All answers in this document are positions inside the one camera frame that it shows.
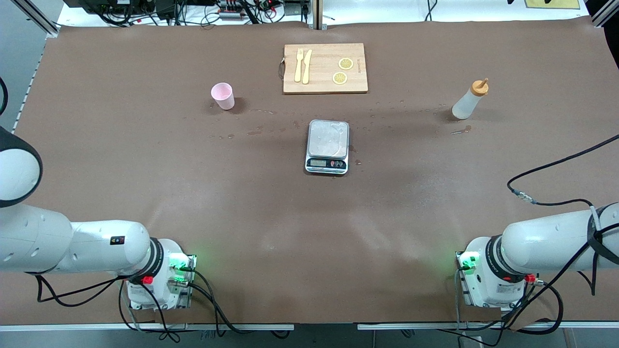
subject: lemon slice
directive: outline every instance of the lemon slice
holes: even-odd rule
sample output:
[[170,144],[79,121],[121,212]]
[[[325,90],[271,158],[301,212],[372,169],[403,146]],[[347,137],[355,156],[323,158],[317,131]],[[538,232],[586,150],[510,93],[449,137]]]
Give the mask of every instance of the lemon slice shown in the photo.
[[348,76],[346,76],[343,72],[336,72],[333,74],[333,82],[335,82],[335,84],[343,85],[346,81],[348,81]]
[[352,59],[350,58],[342,58],[340,59],[340,62],[337,63],[337,65],[340,66],[340,68],[342,68],[342,70],[348,70],[350,68],[352,68]]

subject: yellow board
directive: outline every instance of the yellow board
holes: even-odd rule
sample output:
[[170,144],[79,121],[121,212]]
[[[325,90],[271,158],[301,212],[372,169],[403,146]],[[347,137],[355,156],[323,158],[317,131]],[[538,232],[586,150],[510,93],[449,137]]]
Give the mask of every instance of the yellow board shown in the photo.
[[[312,50],[309,61],[309,82],[295,82],[297,69],[297,52],[303,49],[303,56]],[[353,66],[343,70],[339,66],[342,58],[350,58]],[[362,43],[305,44],[284,46],[284,94],[339,94],[367,93],[368,76],[365,66],[365,49]],[[344,72],[346,83],[336,84],[333,75]]]
[[551,0],[548,4],[544,0],[524,0],[524,3],[530,9],[580,9],[578,0]]

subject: yellow sticky note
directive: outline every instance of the yellow sticky note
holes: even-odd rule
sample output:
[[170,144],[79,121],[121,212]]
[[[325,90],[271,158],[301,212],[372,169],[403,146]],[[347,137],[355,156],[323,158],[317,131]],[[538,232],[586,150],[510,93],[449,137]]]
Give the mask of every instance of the yellow sticky note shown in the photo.
[[551,0],[548,4],[544,0],[524,0],[524,3],[530,9],[580,9],[578,0]]

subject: metal post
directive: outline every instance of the metal post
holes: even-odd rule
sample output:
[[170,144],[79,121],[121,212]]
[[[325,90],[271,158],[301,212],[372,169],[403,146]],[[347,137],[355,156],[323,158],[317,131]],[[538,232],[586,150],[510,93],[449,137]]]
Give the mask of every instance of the metal post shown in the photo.
[[19,7],[20,10],[39,26],[44,32],[49,35],[56,36],[58,35],[58,28],[47,18],[41,10],[38,9],[36,5],[34,5],[30,0],[11,0],[15,6]]
[[619,11],[619,0],[609,0],[593,15],[593,25],[598,28],[604,26],[604,23],[615,15],[617,11]]
[[327,30],[327,26],[322,23],[322,7],[324,5],[323,0],[311,0],[312,9],[312,29]]

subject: black label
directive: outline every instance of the black label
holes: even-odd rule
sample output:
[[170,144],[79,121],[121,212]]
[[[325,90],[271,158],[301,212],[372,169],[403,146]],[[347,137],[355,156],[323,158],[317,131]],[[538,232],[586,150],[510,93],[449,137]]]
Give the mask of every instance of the black label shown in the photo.
[[110,245],[124,244],[124,236],[116,236],[110,238]]

